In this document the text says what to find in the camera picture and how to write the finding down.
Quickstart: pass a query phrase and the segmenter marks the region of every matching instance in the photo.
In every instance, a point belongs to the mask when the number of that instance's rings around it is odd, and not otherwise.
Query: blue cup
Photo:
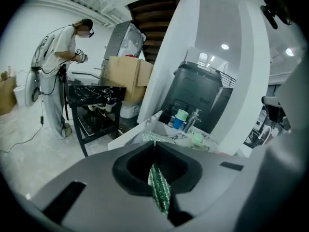
[[[183,123],[184,123],[184,120],[180,120],[177,117],[175,117],[174,122],[173,122],[173,128],[179,129]]]

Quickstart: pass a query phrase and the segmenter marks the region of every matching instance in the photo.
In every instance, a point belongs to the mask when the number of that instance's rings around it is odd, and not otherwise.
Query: cable
[[[62,27],[62,28],[58,28],[58,29],[56,29],[56,30],[54,30],[54,31],[52,31],[52,32],[50,32],[50,33],[48,33],[48,34],[44,37],[44,39],[45,39],[46,37],[48,37],[48,35],[50,35],[51,33],[55,32],[55,31],[57,31],[57,30],[59,30],[59,29],[63,29],[63,30],[64,30],[65,27],[67,27],[67,26],[64,26],[64,27]],[[41,44],[38,46],[38,48],[37,48],[36,51],[35,51],[35,54],[34,54],[34,55],[36,55],[37,52],[38,52],[38,50],[39,50],[39,54],[38,54],[38,56],[37,56],[35,65],[37,65],[37,63],[38,63],[38,59],[39,59],[39,56],[40,56],[40,49],[41,49],[41,46],[43,45],[44,39],[41,41]]]
[[[103,115],[104,117],[106,117],[106,115],[103,114],[103,113],[101,112],[101,109],[98,108],[98,112],[99,112],[101,115]]]
[[[21,73],[21,72],[28,73],[27,71],[21,70],[21,71],[17,72],[16,75],[19,74],[19,73]]]
[[[67,61],[71,61],[73,58],[68,59],[68,60],[62,62],[62,63],[60,63],[59,65],[65,63],[65,62],[67,62]],[[41,92],[41,94],[43,94],[43,95],[51,95],[51,94],[54,92],[54,89],[55,89],[55,86],[56,86],[56,81],[57,81],[57,75],[55,76],[55,82],[54,82],[53,90],[52,90],[49,94],[44,94],[43,92]]]
[[[29,140],[24,141],[24,142],[22,142],[22,143],[16,143],[16,144],[14,144],[14,145],[9,149],[9,151],[0,150],[0,152],[9,153],[9,152],[11,151],[11,149],[14,148],[15,145],[22,145],[22,144],[25,144],[25,143],[29,142],[30,140],[32,140],[32,139],[35,137],[36,134],[38,134],[38,132],[39,132],[42,128],[43,128],[43,125],[42,125],[41,128],[33,135],[33,137],[31,137]]]
[[[43,117],[43,95],[41,95],[41,108],[42,108],[42,117]]]

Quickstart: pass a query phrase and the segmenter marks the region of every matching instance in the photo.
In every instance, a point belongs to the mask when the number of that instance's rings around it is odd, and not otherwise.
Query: ceiling light
[[[201,53],[199,54],[199,58],[200,58],[200,59],[203,59],[203,60],[205,60],[205,61],[206,61],[206,59],[207,59],[207,54],[206,54],[206,53],[201,52]]]
[[[285,50],[285,53],[286,53],[288,56],[290,56],[290,57],[293,57],[293,56],[294,56],[294,53],[292,52],[292,50],[291,50],[290,48],[287,48],[287,49]]]
[[[224,50],[228,50],[228,49],[229,49],[229,46],[226,45],[226,44],[222,44],[221,47],[222,47]]]

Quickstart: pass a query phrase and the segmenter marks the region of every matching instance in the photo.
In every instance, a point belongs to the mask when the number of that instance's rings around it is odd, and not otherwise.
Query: faucet
[[[194,125],[194,123],[196,122],[196,121],[201,121],[199,118],[198,118],[198,113],[199,112],[202,112],[202,110],[199,110],[198,108],[195,110],[195,112],[193,112],[191,115],[190,115],[190,118],[189,118],[189,120],[188,120],[188,123],[186,124],[186,126],[184,127],[184,129],[183,129],[183,132],[185,132],[185,133],[187,133],[188,131],[189,131],[189,129],[190,129],[190,127],[191,126],[193,126]]]

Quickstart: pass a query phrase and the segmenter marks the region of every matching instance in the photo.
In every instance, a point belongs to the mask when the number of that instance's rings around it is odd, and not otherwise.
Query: face mask
[[[87,31],[77,31],[77,35],[79,38],[88,38],[90,33]]]

